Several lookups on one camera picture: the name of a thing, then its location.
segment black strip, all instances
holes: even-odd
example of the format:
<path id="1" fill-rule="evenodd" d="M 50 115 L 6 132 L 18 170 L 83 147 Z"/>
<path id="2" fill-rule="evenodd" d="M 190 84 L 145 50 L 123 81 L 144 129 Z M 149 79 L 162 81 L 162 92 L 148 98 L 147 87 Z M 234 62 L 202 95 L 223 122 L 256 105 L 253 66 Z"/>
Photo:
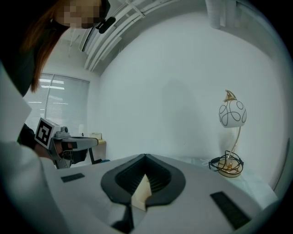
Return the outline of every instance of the black strip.
<path id="1" fill-rule="evenodd" d="M 224 192 L 216 192 L 210 196 L 235 229 L 242 227 L 250 221 L 246 214 Z"/>
<path id="2" fill-rule="evenodd" d="M 85 177 L 84 174 L 78 173 L 78 174 L 74 174 L 74 175 L 63 176 L 63 177 L 61 177 L 61 180 L 64 183 L 67 183 L 67 182 L 70 182 L 70 181 L 78 180 L 78 179 L 83 178 L 83 177 Z"/>

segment person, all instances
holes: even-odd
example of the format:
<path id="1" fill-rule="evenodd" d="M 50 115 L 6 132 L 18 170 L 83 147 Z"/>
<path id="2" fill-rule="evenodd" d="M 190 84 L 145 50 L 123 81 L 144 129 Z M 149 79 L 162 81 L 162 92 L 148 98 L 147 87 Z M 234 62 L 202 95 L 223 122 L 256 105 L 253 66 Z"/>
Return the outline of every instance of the person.
<path id="1" fill-rule="evenodd" d="M 25 96 L 28 89 L 38 88 L 42 69 L 54 46 L 69 28 L 91 28 L 102 22 L 110 4 L 108 0 L 28 0 L 6 2 L 2 13 L 1 61 L 10 79 Z M 34 132 L 24 124 L 19 143 L 32 148 L 40 157 L 49 157 L 47 150 L 34 140 Z M 60 144 L 57 152 L 62 153 Z"/>

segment white lamp shade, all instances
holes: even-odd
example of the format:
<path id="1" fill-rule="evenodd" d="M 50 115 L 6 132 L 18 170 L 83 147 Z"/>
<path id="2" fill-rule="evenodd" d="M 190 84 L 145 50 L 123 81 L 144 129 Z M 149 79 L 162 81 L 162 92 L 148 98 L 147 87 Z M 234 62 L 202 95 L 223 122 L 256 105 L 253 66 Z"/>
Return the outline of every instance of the white lamp shade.
<path id="1" fill-rule="evenodd" d="M 224 101 L 219 109 L 219 117 L 224 128 L 241 127 L 246 121 L 246 108 L 238 100 Z"/>
<path id="2" fill-rule="evenodd" d="M 78 126 L 78 133 L 84 133 L 84 124 Z"/>

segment white paper piece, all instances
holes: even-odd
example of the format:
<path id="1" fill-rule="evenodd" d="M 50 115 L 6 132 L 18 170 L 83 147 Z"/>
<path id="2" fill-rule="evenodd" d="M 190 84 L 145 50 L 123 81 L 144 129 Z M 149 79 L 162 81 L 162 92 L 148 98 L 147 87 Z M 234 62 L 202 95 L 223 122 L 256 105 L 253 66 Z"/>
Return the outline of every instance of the white paper piece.
<path id="1" fill-rule="evenodd" d="M 0 62 L 0 141 L 17 141 L 30 106 L 13 85 Z"/>

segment window blinds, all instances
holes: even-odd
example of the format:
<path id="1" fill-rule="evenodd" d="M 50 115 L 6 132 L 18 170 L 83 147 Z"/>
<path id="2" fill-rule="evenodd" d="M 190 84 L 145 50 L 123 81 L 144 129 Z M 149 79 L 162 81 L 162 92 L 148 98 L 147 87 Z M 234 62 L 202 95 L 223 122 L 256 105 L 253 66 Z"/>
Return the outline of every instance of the window blinds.
<path id="1" fill-rule="evenodd" d="M 67 126 L 71 136 L 81 136 L 81 129 L 87 136 L 88 86 L 87 81 L 42 74 L 37 92 L 28 91 L 24 97 L 33 109 L 26 124 L 36 131 L 40 117 L 45 117 Z"/>

